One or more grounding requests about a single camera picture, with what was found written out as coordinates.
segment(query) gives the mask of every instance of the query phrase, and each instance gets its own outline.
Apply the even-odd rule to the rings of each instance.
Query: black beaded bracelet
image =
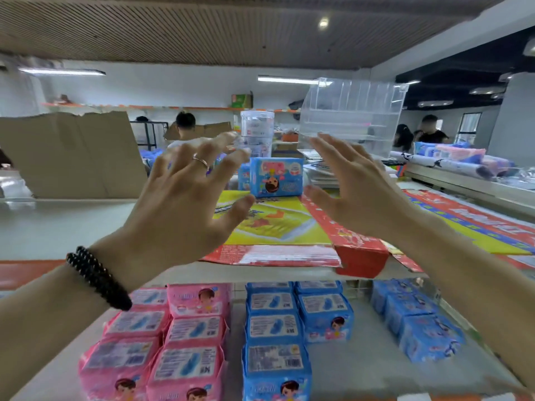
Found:
[[[67,255],[66,261],[110,306],[123,311],[132,308],[132,300],[128,292],[89,250],[83,246],[78,246],[76,253]]]

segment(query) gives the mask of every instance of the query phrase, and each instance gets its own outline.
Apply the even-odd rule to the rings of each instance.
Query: flattened cardboard box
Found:
[[[0,118],[0,146],[37,198],[137,198],[147,180],[125,112]]]
[[[200,138],[202,136],[206,138],[215,138],[223,132],[230,131],[232,131],[232,126],[230,122],[218,122],[215,124],[196,125],[190,139]],[[171,124],[171,126],[165,133],[164,138],[168,141],[181,140],[180,134],[178,133],[177,124],[175,122]]]

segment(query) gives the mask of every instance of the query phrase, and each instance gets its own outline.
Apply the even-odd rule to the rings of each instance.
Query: blue box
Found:
[[[237,171],[237,189],[249,191],[251,189],[251,165],[244,163]]]
[[[294,283],[291,281],[247,283],[245,289],[247,294],[254,292],[292,292]]]
[[[303,342],[303,327],[294,312],[276,315],[248,315],[245,324],[247,343]]]
[[[386,298],[385,323],[399,337],[406,317],[437,312],[437,305],[423,294],[391,294]]]
[[[242,366],[244,401],[309,401],[312,368],[302,343],[247,343]]]
[[[371,306],[380,315],[384,315],[386,298],[391,294],[418,293],[418,289],[408,280],[373,281],[373,291],[370,299]]]
[[[274,315],[298,313],[293,294],[289,292],[260,292],[247,296],[247,312],[250,315]]]
[[[453,356],[466,343],[463,331],[442,315],[406,317],[400,349],[411,362]]]
[[[338,280],[328,281],[296,281],[295,292],[297,294],[314,294],[314,293],[340,293],[342,294],[342,283]]]
[[[342,294],[301,294],[298,302],[305,343],[351,338],[354,313]]]
[[[303,194],[303,159],[251,158],[251,194],[255,197]]]

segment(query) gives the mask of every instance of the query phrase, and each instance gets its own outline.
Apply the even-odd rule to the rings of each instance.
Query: ring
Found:
[[[208,166],[208,163],[206,163],[206,160],[198,158],[197,156],[193,156],[193,160],[198,160],[199,162],[204,164],[204,166],[206,166],[206,170],[210,170],[210,166]]]

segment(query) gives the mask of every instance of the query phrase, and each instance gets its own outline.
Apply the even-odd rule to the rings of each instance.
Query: hand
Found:
[[[127,289],[139,287],[169,267],[207,255],[247,217],[255,202],[252,195],[212,219],[221,192],[249,160],[249,152],[236,150],[209,175],[204,163],[193,159],[197,152],[198,158],[213,163],[236,135],[220,134],[197,149],[183,144],[160,155],[124,226],[90,248],[104,267],[120,275],[116,278]]]
[[[419,209],[380,169],[360,145],[330,135],[310,139],[340,183],[340,198],[307,186],[305,194],[345,228],[395,244],[395,233]]]

